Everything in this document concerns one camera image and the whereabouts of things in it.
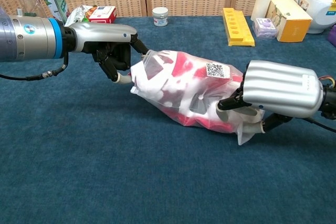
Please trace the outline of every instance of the table surface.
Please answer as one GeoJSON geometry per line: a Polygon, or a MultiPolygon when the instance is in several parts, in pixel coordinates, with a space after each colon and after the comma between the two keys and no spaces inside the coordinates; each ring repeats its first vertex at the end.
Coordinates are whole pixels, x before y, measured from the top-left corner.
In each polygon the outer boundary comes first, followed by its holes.
{"type": "MultiPolygon", "coordinates": [[[[232,64],[253,59],[335,75],[323,34],[229,47],[223,20],[118,18],[153,50],[232,64]]],[[[132,63],[139,55],[132,51],[132,63]]],[[[4,62],[38,74],[62,60],[4,62]]],[[[333,223],[336,135],[294,119],[238,146],[235,134],[183,127],[113,84],[90,55],[70,54],[57,77],[0,80],[0,223],[333,223]]],[[[335,127],[334,122],[314,117],[335,127]]]]}

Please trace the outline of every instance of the purple package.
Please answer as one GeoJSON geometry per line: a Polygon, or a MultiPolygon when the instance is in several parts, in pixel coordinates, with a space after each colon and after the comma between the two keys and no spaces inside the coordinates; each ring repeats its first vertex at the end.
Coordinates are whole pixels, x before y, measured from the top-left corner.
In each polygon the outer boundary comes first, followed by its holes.
{"type": "Polygon", "coordinates": [[[327,40],[336,47],[336,25],[331,28],[327,40]]]}

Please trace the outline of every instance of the cardboard box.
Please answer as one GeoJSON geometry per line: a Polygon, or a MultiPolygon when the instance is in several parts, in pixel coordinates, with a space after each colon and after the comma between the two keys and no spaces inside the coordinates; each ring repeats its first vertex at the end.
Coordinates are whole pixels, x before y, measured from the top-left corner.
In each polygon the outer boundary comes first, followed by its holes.
{"type": "Polygon", "coordinates": [[[303,41],[312,21],[294,0],[271,0],[266,17],[277,27],[280,42],[303,41]]]}
{"type": "Polygon", "coordinates": [[[98,23],[113,23],[117,16],[115,6],[98,6],[96,10],[90,15],[90,22],[98,23]]]}

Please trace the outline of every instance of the yellow plastic holder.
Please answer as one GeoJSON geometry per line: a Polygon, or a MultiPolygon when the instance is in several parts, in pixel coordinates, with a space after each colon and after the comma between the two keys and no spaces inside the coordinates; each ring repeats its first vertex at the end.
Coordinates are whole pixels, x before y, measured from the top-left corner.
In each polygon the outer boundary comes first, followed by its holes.
{"type": "Polygon", "coordinates": [[[244,14],[233,8],[223,8],[223,21],[229,46],[255,46],[244,14]]]}

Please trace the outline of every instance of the white appliance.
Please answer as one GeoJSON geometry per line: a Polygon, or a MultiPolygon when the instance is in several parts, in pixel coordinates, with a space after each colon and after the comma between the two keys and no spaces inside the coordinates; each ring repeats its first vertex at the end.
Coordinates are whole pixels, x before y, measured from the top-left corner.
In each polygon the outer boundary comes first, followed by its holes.
{"type": "Polygon", "coordinates": [[[336,24],[336,0],[295,0],[313,19],[310,34],[322,33],[336,24]]]}

